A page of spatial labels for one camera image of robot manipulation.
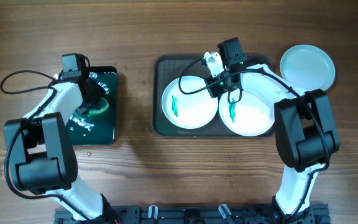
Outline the dark grey serving tray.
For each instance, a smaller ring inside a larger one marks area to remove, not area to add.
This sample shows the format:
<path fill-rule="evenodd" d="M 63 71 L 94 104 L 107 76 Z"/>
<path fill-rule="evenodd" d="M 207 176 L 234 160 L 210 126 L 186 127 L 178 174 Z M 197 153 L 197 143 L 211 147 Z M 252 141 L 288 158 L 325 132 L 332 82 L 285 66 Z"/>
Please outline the dark grey serving tray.
<path fill-rule="evenodd" d="M 271 127 L 265 134 L 256 137 L 240 136 L 232 132 L 222 122 L 219 112 L 215 117 L 205 126 L 196 129 L 184 129 L 175 126 L 166 118 L 162 111 L 161 99 L 164 89 L 173 80 L 180 77 L 183 70 L 196 59 L 201 58 L 200 54 L 171 54 L 161 56 L 155 63 L 154 71 L 154 95 L 153 95 L 153 116 L 152 126 L 156 133 L 164 138 L 263 138 L 271 136 L 273 133 L 273 127 Z M 274 71 L 274 65 L 272 61 L 262 54 L 249 54 L 247 59 L 250 62 L 264 63 L 269 69 Z M 211 74 L 210 71 L 198 64 L 194 64 L 183 75 L 194 75 L 204 79 L 208 78 Z"/>

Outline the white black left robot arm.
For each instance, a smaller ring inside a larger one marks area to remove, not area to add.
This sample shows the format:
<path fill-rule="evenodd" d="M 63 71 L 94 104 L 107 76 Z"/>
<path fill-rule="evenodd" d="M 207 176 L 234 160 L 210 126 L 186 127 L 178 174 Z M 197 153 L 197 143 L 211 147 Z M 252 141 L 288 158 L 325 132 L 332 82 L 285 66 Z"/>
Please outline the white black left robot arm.
<path fill-rule="evenodd" d="M 116 214 L 105 197 L 78 176 L 78 163 L 66 125 L 74 112 L 98 109 L 104 89 L 90 78 L 82 54 L 66 54 L 45 98 L 25 117 L 4 125 L 6 184 L 27 200 L 52 198 L 84 223 L 112 223 Z"/>

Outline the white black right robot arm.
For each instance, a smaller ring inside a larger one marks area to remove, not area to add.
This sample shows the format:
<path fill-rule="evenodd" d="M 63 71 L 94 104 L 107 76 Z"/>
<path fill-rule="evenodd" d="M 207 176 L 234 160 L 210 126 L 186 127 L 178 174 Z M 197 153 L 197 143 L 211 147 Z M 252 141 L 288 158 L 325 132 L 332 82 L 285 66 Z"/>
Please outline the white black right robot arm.
<path fill-rule="evenodd" d="M 285 167 L 273 197 L 271 221 L 297 222 L 311 210 L 309 197 L 316 176 L 329 167 L 339 136 L 327 94 L 306 91 L 276 75 L 257 58 L 248 57 L 238 38 L 206 52 L 202 63 L 210 95 L 219 97 L 224 124 L 242 136 L 275 131 L 278 155 Z"/>

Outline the black water basin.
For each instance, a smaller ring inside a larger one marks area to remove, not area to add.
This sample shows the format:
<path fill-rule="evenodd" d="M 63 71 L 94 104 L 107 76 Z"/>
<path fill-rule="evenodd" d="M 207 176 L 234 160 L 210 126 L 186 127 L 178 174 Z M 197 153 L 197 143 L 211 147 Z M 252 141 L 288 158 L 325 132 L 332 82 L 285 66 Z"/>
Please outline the black water basin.
<path fill-rule="evenodd" d="M 74 112 L 66 128 L 73 145 L 109 145 L 115 141 L 117 115 L 117 70 L 112 66 L 91 67 L 89 77 L 105 91 L 98 105 L 84 114 Z"/>

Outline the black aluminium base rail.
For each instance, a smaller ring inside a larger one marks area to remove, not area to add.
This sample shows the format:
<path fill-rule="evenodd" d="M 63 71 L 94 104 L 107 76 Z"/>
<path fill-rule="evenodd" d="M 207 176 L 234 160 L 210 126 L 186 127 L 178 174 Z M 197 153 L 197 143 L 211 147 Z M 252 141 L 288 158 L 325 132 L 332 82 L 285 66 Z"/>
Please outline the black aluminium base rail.
<path fill-rule="evenodd" d="M 155 206 L 114 206 L 120 217 L 120 223 L 279 223 L 270 221 L 273 212 L 271 204 L 255 204 L 248 206 L 230 206 L 231 215 L 223 218 L 218 207 L 157 207 L 157 216 L 153 214 Z M 76 221 L 66 209 L 56 209 L 53 223 L 85 223 Z M 291 223 L 328 224 L 331 223 L 329 208 L 326 204 L 311 205 L 309 214 L 303 219 Z"/>

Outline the white plate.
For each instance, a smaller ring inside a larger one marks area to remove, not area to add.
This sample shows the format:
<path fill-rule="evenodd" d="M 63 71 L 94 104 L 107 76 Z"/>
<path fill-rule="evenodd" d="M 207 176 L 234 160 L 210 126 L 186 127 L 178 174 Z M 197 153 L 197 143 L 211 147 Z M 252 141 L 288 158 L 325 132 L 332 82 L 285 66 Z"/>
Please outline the white plate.
<path fill-rule="evenodd" d="M 219 100 L 219 115 L 222 122 L 232 132 L 254 137 L 265 134 L 274 123 L 273 109 L 251 93 L 242 92 L 240 102 L 235 102 L 236 93 L 231 92 L 231 101 L 227 100 L 227 92 Z"/>
<path fill-rule="evenodd" d="M 196 76 L 177 78 L 167 85 L 161 106 L 169 122 L 179 128 L 196 129 L 215 117 L 218 99 L 212 98 L 207 90 L 193 93 L 204 86 L 204 79 Z"/>

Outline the green yellow sponge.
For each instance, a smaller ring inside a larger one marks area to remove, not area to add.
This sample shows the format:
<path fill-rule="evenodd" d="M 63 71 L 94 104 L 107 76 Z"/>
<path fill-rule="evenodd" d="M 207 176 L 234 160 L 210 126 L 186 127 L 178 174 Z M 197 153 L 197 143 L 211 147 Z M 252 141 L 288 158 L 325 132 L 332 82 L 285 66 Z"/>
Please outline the green yellow sponge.
<path fill-rule="evenodd" d="M 109 103 L 105 98 L 101 98 L 96 105 L 88 110 L 88 116 L 101 115 L 109 109 Z"/>

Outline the pale blue plate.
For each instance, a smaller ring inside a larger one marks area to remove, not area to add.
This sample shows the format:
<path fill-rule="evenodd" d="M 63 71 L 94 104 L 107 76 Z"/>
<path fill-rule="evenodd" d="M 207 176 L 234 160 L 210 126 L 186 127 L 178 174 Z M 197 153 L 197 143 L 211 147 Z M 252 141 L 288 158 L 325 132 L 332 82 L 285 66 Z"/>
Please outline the pale blue plate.
<path fill-rule="evenodd" d="M 311 91 L 331 88 L 336 68 L 331 57 L 314 45 L 295 45 L 281 57 L 279 65 L 282 77 L 292 85 Z"/>

